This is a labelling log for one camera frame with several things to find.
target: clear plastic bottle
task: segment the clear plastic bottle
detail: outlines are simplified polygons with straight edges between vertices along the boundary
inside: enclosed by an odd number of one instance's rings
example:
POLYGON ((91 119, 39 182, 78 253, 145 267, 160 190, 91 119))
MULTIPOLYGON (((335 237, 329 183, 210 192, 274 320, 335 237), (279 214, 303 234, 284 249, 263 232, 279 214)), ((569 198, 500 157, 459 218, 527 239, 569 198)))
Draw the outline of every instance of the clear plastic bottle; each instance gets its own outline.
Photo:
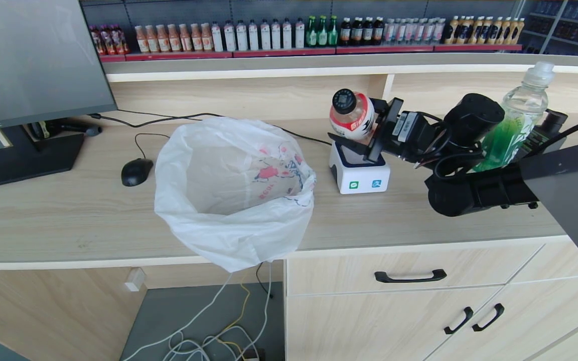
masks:
POLYGON ((482 141, 485 160, 474 171, 507 165, 523 145, 532 128, 548 108, 545 90, 554 79, 554 64, 537 62, 528 69, 520 87, 505 94, 501 107, 505 117, 482 141))

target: black mouse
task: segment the black mouse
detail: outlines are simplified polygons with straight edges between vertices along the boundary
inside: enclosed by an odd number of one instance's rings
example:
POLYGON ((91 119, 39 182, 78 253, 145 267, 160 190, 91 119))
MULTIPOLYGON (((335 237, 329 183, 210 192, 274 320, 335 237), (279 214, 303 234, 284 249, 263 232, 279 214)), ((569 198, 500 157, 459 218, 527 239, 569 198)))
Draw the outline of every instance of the black mouse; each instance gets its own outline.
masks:
POLYGON ((122 168, 122 185, 133 187, 144 183, 149 178, 153 160, 137 158, 126 163, 122 168))

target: drawer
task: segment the drawer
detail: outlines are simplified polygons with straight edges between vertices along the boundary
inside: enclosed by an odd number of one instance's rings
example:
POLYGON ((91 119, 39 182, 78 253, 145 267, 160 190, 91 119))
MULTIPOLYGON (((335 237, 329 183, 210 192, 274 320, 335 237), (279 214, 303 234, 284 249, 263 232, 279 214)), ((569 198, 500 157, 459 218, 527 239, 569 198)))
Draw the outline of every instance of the drawer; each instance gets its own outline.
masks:
POLYGON ((572 241, 546 244, 512 282, 578 276, 578 248, 572 241))
POLYGON ((537 244, 479 248, 463 245, 462 249, 449 251, 289 259, 286 261, 287 294, 503 284, 539 247, 537 244), (430 279, 435 276, 434 270, 443 270, 436 272, 436 278, 440 279, 430 279), (385 276, 403 283, 379 282, 374 272, 385 272, 385 276))

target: black handle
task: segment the black handle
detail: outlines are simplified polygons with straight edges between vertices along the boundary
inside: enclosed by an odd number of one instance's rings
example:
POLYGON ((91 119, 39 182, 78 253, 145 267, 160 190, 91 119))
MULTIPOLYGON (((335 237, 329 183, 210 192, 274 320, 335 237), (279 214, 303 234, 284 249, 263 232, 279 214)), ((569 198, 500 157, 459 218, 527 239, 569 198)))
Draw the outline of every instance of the black handle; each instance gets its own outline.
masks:
POLYGON ((496 310, 496 315, 494 318, 492 318, 490 320, 490 322, 488 322, 485 326, 481 327, 478 324, 473 324, 472 325, 472 329, 474 330, 474 332, 480 332, 483 331, 484 329, 487 329, 489 325, 493 324, 494 321, 496 321, 497 318, 501 317, 501 315, 503 314, 503 311, 505 311, 505 307, 500 304, 497 303, 494 305, 494 309, 496 310))
POLYGON ((470 307, 464 308, 463 312, 465 312, 465 318, 463 322, 461 322, 459 326, 456 326, 455 329, 451 329, 449 326, 445 326, 445 328, 443 329, 443 331, 445 331, 445 334, 452 334, 455 333, 456 331, 459 331, 459 328, 463 327, 464 324, 468 323, 470 318, 472 318, 472 316, 474 315, 474 311, 472 311, 472 308, 470 307))
POLYGON ((448 276, 444 270, 433 270, 431 272, 431 278, 419 278, 419 279, 393 279, 387 276, 385 272, 374 272, 374 277, 376 277, 376 281, 382 283, 415 283, 415 282, 434 282, 434 281, 441 281, 448 276))

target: black bottle cap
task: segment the black bottle cap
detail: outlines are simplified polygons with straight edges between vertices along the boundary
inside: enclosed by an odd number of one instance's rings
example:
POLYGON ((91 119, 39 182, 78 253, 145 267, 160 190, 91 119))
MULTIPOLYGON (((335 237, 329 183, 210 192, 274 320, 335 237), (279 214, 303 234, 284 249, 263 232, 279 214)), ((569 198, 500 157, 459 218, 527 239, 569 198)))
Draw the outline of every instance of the black bottle cap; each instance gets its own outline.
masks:
POLYGON ((349 114, 356 108, 356 96, 349 89, 340 89, 333 94, 331 105, 339 114, 349 114))

